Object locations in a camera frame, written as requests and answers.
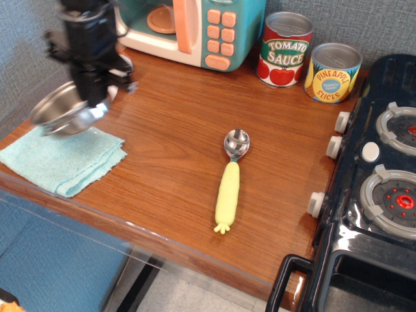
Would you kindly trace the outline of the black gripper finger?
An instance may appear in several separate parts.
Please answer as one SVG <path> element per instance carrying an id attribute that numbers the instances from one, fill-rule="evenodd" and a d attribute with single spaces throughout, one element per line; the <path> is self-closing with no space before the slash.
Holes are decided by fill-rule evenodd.
<path id="1" fill-rule="evenodd" d="M 108 70 L 84 71 L 84 98 L 89 107 L 95 107 L 107 98 Z"/>
<path id="2" fill-rule="evenodd" d="M 83 101 L 87 101 L 88 95 L 88 78 L 87 76 L 75 65 L 70 65 L 70 75 L 75 83 L 77 92 Z"/>

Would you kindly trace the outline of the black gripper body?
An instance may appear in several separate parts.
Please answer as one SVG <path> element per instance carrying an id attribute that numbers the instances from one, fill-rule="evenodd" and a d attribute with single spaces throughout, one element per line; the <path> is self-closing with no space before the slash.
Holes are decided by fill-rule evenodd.
<path id="1" fill-rule="evenodd" d="M 113 9 L 58 9 L 63 31 L 47 31 L 48 53 L 52 59 L 82 72 L 117 69 L 130 72 L 116 50 L 119 35 Z M 109 72 L 108 87 L 116 85 L 127 91 L 133 82 Z"/>

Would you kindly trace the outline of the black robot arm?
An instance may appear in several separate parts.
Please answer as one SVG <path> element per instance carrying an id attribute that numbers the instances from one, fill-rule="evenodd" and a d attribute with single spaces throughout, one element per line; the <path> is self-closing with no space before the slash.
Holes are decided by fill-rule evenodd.
<path id="1" fill-rule="evenodd" d="M 95 107 L 107 97 L 107 88 L 116 86 L 134 92 L 133 66 L 116 50 L 116 1 L 59 1 L 58 16 L 63 31 L 47 31 L 48 53 L 69 66 L 79 97 Z"/>

